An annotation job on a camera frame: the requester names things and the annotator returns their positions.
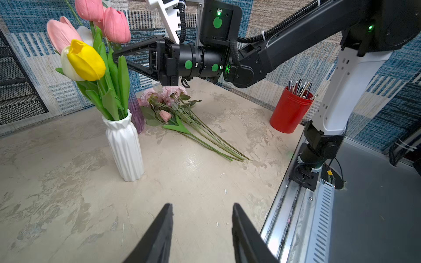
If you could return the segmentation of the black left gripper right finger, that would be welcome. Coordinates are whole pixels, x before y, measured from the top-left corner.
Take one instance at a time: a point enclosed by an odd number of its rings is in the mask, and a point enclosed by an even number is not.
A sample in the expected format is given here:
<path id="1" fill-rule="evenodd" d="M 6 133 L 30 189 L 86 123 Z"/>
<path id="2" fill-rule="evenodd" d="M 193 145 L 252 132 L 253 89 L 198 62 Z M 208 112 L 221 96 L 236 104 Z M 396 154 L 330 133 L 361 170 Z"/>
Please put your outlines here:
<path id="1" fill-rule="evenodd" d="M 238 203 L 232 210 L 232 239 L 237 263 L 278 263 Z"/>

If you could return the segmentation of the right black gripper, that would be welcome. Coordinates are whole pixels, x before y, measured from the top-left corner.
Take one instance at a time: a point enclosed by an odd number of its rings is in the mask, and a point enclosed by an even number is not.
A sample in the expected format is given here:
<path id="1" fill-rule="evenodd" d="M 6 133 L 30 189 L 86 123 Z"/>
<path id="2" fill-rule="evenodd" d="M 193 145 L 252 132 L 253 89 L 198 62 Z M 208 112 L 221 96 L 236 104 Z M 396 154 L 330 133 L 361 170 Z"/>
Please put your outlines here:
<path id="1" fill-rule="evenodd" d="M 153 36 L 142 42 L 129 44 L 114 51 L 112 58 L 113 61 L 118 61 L 121 56 L 138 55 L 143 51 L 149 51 L 149 66 L 127 60 L 130 70 L 160 82 L 163 87 L 179 84 L 180 45 L 167 37 Z"/>

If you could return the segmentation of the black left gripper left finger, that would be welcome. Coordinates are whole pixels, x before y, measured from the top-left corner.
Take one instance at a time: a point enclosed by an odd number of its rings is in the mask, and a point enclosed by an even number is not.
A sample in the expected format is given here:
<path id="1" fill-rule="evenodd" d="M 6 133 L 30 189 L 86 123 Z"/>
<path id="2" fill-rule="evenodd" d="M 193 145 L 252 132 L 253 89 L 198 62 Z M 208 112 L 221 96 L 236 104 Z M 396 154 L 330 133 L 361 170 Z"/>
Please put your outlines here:
<path id="1" fill-rule="evenodd" d="M 173 232 L 173 205 L 166 203 L 124 263 L 168 263 Z"/>

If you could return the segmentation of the large light pink rose stem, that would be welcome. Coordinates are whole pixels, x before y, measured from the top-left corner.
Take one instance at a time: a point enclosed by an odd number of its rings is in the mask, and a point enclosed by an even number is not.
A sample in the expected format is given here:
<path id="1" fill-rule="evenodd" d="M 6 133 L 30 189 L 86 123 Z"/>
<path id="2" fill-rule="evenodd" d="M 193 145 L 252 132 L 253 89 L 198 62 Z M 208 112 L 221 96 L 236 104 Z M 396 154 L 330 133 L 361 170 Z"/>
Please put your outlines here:
<path id="1" fill-rule="evenodd" d="M 148 126 L 161 126 L 163 128 L 165 122 L 171 119 L 171 114 L 161 110 L 161 92 L 150 88 L 145 90 L 138 98 L 138 103 Z"/>

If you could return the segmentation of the single pink tulip stem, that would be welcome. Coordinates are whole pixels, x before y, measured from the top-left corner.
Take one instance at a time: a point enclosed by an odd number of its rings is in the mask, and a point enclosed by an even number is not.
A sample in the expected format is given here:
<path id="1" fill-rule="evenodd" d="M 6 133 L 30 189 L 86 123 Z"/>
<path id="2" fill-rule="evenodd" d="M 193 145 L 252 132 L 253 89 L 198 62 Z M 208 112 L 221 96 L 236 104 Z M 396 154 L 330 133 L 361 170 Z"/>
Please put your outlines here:
<path id="1" fill-rule="evenodd" d="M 218 155 L 222 156 L 223 158 L 229 160 L 230 162 L 232 162 L 234 160 L 234 158 L 232 156 L 229 156 L 227 154 L 224 154 L 222 152 L 220 152 L 219 150 L 215 149 L 214 147 L 210 146 L 209 144 L 207 144 L 206 142 L 204 142 L 203 140 L 199 139 L 198 137 L 196 137 L 195 135 L 193 135 L 182 123 L 182 121 L 180 120 L 180 118 L 178 116 L 175 117 L 175 121 L 169 121 L 170 125 L 164 125 L 163 128 L 164 129 L 168 129 L 168 130 L 173 130 L 173 131 L 177 131 L 179 133 L 181 133 L 183 136 L 192 139 L 193 141 L 196 141 L 197 143 L 199 143 L 201 146 L 205 147 L 208 150 L 211 150 L 215 153 L 217 153 Z"/>

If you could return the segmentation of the pink peony cluster stem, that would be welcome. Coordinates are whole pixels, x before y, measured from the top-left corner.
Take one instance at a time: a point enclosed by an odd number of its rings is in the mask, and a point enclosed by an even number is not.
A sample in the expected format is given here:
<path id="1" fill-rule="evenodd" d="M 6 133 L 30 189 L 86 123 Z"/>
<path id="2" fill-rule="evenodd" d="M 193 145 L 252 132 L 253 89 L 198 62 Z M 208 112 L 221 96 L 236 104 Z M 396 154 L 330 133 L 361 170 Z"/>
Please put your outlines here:
<path id="1" fill-rule="evenodd" d="M 171 114 L 171 119 L 166 121 L 165 125 L 170 125 L 169 121 L 175 121 L 175 117 L 178 116 L 183 125 L 193 135 L 220 152 L 232 156 L 234 161 L 244 162 L 250 160 L 244 153 L 229 144 L 207 126 L 204 121 L 193 112 L 193 107 L 200 103 L 201 100 L 193 100 L 183 87 L 164 87 L 162 88 L 161 98 L 161 110 Z"/>

